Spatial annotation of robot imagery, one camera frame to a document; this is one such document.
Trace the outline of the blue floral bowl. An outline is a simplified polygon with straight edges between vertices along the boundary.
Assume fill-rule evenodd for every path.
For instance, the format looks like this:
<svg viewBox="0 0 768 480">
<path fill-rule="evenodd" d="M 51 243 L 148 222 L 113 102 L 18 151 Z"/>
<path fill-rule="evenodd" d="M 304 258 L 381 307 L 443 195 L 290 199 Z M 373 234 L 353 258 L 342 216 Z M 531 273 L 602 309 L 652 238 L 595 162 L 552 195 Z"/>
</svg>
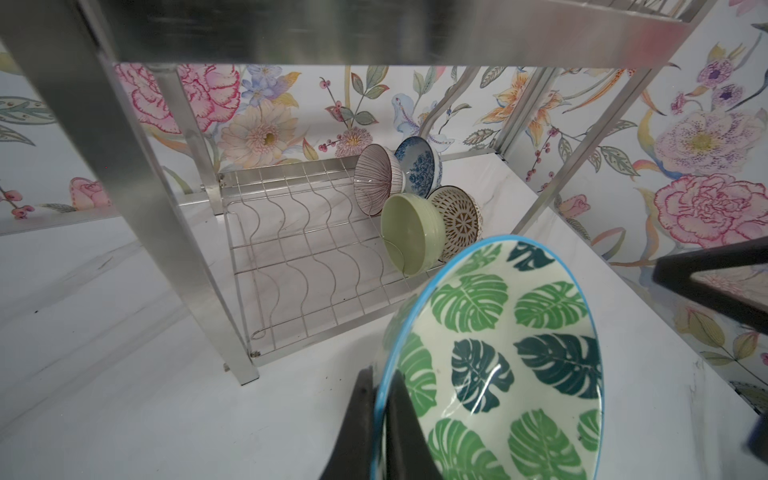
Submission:
<svg viewBox="0 0 768 480">
<path fill-rule="evenodd" d="M 411 136 L 401 142 L 394 153 L 403 173 L 405 193 L 428 198 L 440 187 L 443 163 L 427 140 Z"/>
</svg>

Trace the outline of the light green bowl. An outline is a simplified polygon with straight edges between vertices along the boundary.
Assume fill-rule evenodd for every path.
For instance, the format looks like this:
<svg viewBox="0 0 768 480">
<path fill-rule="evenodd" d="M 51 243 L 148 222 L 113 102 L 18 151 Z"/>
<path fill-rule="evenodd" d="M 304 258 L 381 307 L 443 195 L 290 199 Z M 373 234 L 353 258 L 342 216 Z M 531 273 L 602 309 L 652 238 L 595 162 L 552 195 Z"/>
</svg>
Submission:
<svg viewBox="0 0 768 480">
<path fill-rule="evenodd" d="M 391 196 L 382 209 L 380 227 L 390 260 L 405 277 L 433 267 L 443 252 L 443 217 L 429 200 L 418 195 Z"/>
</svg>

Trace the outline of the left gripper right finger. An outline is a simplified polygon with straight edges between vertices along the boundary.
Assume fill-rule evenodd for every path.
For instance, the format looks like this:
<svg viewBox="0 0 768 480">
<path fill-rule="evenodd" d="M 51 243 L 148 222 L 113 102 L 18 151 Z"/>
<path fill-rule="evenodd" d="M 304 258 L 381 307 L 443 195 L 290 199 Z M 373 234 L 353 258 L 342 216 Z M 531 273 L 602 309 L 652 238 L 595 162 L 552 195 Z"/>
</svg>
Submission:
<svg viewBox="0 0 768 480">
<path fill-rule="evenodd" d="M 404 375 L 397 370 L 385 411 L 385 479 L 442 480 L 408 394 Z"/>
</svg>

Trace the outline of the purple ribbed bowl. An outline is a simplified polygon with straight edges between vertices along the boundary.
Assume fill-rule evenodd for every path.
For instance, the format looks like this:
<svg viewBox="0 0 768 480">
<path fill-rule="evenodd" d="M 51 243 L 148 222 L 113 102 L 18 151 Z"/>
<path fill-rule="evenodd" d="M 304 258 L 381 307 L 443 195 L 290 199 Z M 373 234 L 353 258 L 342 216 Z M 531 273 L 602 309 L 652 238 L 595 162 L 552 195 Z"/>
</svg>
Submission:
<svg viewBox="0 0 768 480">
<path fill-rule="evenodd" d="M 394 153 L 379 144 L 365 147 L 355 166 L 353 187 L 359 209 L 368 216 L 379 215 L 392 195 L 404 191 L 404 175 Z"/>
</svg>

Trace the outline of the green leaf pattern bowl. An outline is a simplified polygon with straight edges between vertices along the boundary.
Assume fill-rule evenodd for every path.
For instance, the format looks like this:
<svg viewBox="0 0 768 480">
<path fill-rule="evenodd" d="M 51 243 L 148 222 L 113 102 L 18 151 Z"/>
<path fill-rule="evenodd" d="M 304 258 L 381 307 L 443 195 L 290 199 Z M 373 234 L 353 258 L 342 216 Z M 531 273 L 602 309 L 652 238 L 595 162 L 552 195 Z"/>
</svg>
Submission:
<svg viewBox="0 0 768 480">
<path fill-rule="evenodd" d="M 603 368 L 586 297 L 520 236 L 469 247 L 393 315 L 373 381 L 402 378 L 442 479 L 592 479 Z"/>
</svg>

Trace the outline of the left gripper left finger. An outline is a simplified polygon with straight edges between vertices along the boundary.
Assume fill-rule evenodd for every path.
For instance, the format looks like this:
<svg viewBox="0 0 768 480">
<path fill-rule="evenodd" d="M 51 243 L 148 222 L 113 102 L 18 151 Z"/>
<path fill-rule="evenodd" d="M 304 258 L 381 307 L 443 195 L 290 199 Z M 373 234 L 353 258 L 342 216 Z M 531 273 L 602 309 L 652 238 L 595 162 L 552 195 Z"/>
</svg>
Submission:
<svg viewBox="0 0 768 480">
<path fill-rule="evenodd" d="M 321 480 L 368 480 L 373 455 L 373 369 L 358 372 L 345 415 Z"/>
</svg>

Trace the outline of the brown white patterned bowl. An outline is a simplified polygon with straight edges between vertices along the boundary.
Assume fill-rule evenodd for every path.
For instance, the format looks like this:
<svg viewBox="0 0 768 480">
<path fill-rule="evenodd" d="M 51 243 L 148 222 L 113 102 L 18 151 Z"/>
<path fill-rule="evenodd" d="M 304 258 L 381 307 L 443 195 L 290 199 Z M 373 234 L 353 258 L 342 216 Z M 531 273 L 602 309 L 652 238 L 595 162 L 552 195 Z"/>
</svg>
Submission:
<svg viewBox="0 0 768 480">
<path fill-rule="evenodd" d="M 471 195 L 456 186 L 441 186 L 428 200 L 444 221 L 446 240 L 439 260 L 447 263 L 481 236 L 481 210 Z"/>
</svg>

